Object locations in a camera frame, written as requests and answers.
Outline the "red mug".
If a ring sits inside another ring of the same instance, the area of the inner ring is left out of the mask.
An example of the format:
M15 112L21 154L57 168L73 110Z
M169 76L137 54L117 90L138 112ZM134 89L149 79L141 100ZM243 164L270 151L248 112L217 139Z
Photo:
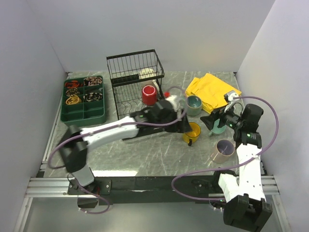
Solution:
M152 106L157 102L157 89L154 86L146 85L142 89L142 101L147 106Z

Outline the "yellow mug black handle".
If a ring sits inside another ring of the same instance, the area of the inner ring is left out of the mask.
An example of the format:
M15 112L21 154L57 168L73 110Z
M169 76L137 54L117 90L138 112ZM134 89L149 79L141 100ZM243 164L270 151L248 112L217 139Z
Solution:
M191 131L183 134L183 141L186 142L188 146L191 146L198 140L201 134L201 127L195 122L190 122L189 125Z

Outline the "blue-green speckled ceramic mug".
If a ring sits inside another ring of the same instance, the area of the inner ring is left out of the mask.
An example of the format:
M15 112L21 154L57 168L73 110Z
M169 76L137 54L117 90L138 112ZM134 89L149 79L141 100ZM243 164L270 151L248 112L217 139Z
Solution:
M188 116L197 116L202 111L202 100L195 95L187 97L187 115Z

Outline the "white floral mug green inside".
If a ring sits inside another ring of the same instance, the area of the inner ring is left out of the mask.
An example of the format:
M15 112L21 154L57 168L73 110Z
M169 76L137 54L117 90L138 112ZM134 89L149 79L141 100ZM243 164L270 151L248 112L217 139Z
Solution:
M139 79L142 82L139 83L140 89L142 90L145 86L151 85L156 88L157 92L159 91L159 86L156 82L156 79L146 80L150 77L155 77L156 72L151 68L144 68L139 71Z

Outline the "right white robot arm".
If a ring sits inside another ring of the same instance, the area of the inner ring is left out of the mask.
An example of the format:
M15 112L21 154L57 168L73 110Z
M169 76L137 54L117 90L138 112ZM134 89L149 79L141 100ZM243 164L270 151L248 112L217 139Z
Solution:
M209 116L200 117L209 130L218 121L219 128L228 126L234 131L239 177L219 171L211 186L214 191L224 193L224 223L249 232L261 231L273 212L271 204L266 202L261 181L262 139L257 129L263 113L261 107L247 104L238 116L230 105L228 109L218 108Z

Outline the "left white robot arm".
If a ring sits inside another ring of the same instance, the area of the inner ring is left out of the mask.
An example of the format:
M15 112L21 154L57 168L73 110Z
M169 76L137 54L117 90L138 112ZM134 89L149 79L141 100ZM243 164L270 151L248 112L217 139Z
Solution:
M71 126L59 143L59 152L66 171L76 179L81 191L91 194L97 183L87 165L89 152L103 145L139 138L158 132L185 133L192 129L186 112L186 99L171 95L140 111L102 126Z

